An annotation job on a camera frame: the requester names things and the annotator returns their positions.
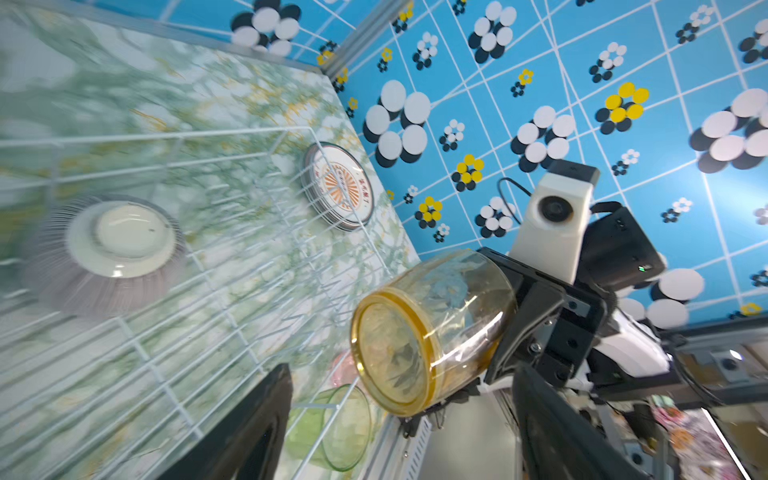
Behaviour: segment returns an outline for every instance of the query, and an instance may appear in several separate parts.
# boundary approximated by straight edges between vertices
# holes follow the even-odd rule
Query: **green marble surface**
[[[1,139],[311,126],[372,181],[367,229],[386,265],[361,230],[329,228],[299,193],[307,131],[271,156],[77,181],[67,179],[264,152],[280,133],[0,149],[0,190],[30,185],[0,191],[2,478],[151,477],[193,445],[191,425],[210,431],[279,362],[294,402],[349,381],[344,369],[326,377],[348,349],[350,310],[419,261],[323,76],[3,2],[0,105]],[[18,283],[30,229],[94,192],[159,204],[199,260],[161,302],[120,319],[67,317]],[[299,464],[284,452],[277,478]],[[359,469],[308,465],[301,478]]]

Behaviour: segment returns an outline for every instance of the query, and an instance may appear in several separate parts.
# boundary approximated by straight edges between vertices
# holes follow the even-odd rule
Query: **stack of plates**
[[[304,156],[301,183],[318,214],[336,228],[351,232],[368,223],[373,213],[371,181],[350,152],[338,145],[322,145],[328,162],[316,144],[310,147]]]

